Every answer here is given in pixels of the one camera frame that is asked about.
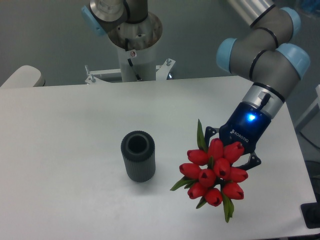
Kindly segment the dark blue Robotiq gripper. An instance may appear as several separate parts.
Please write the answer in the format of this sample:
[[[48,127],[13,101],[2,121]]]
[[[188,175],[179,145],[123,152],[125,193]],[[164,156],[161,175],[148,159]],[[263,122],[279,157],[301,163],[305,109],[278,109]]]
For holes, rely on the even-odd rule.
[[[241,102],[228,121],[220,128],[212,126],[205,128],[204,141],[206,145],[209,145],[211,137],[219,133],[224,146],[240,142],[244,151],[237,150],[231,156],[236,162],[242,155],[250,154],[247,163],[236,166],[237,169],[250,170],[262,163],[255,149],[258,140],[270,123],[271,118],[268,115],[248,103]]]

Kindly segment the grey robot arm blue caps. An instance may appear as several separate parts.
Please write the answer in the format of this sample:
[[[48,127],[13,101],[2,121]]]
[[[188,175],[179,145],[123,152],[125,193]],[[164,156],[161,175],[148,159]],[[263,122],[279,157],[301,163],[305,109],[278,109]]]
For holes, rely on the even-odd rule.
[[[298,13],[278,8],[271,0],[232,0],[232,8],[250,26],[244,39],[225,39],[216,52],[217,65],[252,82],[252,86],[219,128],[205,130],[201,146],[218,134],[226,145],[241,142],[249,170],[261,163],[255,154],[258,140],[310,66],[309,55],[290,43],[301,27]],[[117,47],[123,82],[167,80],[174,61],[156,67],[154,46],[163,26],[149,12],[145,0],[92,0],[81,9],[88,26],[108,35]]]

